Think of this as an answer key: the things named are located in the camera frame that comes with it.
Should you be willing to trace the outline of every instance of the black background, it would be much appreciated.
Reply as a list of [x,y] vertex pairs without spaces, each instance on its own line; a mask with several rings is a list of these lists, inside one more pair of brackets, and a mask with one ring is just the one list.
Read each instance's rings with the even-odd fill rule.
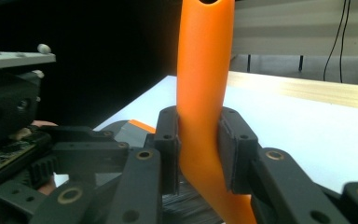
[[36,118],[93,128],[175,75],[180,10],[168,0],[8,2],[0,5],[0,50],[50,46],[56,63],[13,70],[46,75]]

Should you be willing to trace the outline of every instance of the orange object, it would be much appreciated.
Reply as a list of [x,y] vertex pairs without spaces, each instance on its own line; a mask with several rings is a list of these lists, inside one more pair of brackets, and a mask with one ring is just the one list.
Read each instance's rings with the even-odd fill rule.
[[217,151],[234,21],[234,0],[184,0],[177,110],[182,173],[226,223],[255,223],[250,197],[226,189]]
[[149,133],[155,133],[156,132],[155,128],[153,128],[153,127],[151,127],[151,126],[149,126],[149,125],[147,125],[145,123],[142,123],[141,121],[139,121],[137,119],[131,119],[129,121],[129,123],[134,125],[134,126],[136,126],[136,127],[138,127],[138,128],[141,128],[141,129],[143,129],[143,130],[145,130],[145,131],[147,131]]

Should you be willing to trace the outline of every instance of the white wall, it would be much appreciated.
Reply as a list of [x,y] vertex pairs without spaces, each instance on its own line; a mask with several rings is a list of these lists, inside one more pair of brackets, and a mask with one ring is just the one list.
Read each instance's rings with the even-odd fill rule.
[[[236,2],[232,52],[327,56],[337,34],[343,5],[344,0]],[[340,37],[335,55],[340,51]],[[358,0],[351,1],[343,55],[358,56]]]

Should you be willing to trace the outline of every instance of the table surface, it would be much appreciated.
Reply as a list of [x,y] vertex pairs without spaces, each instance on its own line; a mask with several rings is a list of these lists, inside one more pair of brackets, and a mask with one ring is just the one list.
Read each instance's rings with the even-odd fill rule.
[[[95,128],[126,119],[156,127],[158,112],[176,104],[176,77],[156,86]],[[228,73],[224,106],[237,110],[262,147],[287,151],[310,178],[341,192],[358,181],[358,86]]]

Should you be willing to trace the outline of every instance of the black wire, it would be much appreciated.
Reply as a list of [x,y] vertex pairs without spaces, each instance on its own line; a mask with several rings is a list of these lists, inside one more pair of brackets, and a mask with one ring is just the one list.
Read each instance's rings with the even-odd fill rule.
[[347,30],[348,17],[350,16],[351,0],[348,2],[347,19],[345,20],[344,31],[342,31],[341,53],[339,54],[339,80],[342,83],[342,51],[344,50],[345,31]]
[[338,30],[337,30],[337,35],[336,35],[336,40],[334,41],[333,48],[331,49],[330,55],[328,56],[328,59],[327,59],[327,62],[326,62],[326,66],[324,67],[324,81],[326,81],[326,69],[327,69],[327,65],[328,65],[328,62],[330,61],[331,55],[333,54],[334,48],[336,47],[336,43],[337,43],[337,40],[338,40],[339,31],[341,30],[342,21],[344,20],[345,6],[346,6],[346,5],[347,5],[347,0],[344,1],[344,8],[342,9],[341,21],[339,22],[339,26],[338,26]]

